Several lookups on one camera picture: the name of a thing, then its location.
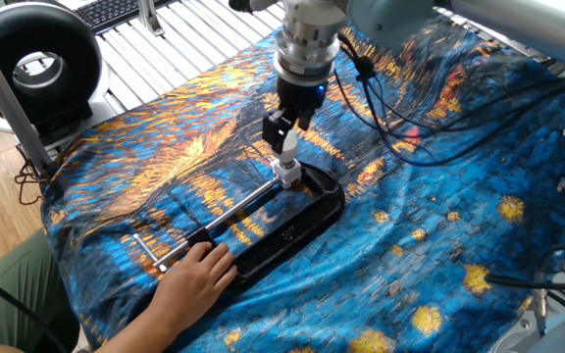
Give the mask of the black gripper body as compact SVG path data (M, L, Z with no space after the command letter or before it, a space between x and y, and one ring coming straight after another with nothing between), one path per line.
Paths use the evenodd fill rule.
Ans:
M297 123L298 113L301 110L313 108L316 112L322 107L328 86L324 82L313 86L301 86L278 77L276 91L280 100L279 109L284 110L284 116L289 121Z

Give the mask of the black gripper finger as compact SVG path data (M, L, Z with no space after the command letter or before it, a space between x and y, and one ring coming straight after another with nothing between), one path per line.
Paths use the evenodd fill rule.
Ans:
M309 129L311 120L315 114L313 108L303 109L298 113L297 125L304 131Z
M293 130L294 122L284 116L284 110L276 110L262 121L262 138L278 155L297 152L297 136Z

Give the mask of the person's right hand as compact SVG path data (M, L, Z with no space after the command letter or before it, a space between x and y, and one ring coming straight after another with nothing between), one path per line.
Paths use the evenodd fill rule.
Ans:
M225 243L193 245L160 280L149 306L153 323L167 328L173 337L193 326L237 276L233 261Z

